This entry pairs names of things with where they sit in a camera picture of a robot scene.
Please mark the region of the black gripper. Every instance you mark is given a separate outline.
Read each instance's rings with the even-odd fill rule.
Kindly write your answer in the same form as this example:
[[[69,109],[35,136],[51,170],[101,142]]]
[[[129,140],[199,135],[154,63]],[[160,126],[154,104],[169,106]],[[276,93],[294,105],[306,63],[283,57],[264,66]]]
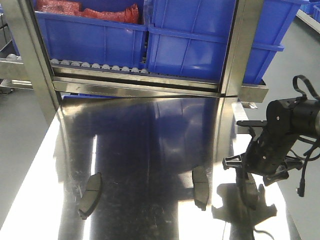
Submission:
[[[222,160],[224,170],[235,169],[236,184],[242,193],[246,191],[247,172],[262,176],[264,185],[269,186],[286,180],[288,171],[302,168],[300,159],[287,157],[299,137],[299,132],[292,125],[296,105],[294,99],[270,102],[266,109],[267,123],[260,136],[250,142],[245,155],[238,154]]]

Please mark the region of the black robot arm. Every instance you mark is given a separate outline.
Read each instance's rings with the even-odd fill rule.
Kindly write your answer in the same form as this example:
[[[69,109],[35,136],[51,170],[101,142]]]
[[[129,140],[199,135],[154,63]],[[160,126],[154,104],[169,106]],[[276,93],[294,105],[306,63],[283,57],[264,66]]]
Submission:
[[[225,170],[263,177],[265,186],[289,178],[292,169],[305,170],[313,160],[312,152],[320,146],[320,103],[317,100],[289,98],[274,100],[266,109],[266,120],[239,120],[237,126],[251,135],[246,151],[226,157]],[[315,139],[305,157],[288,153],[301,136]]]

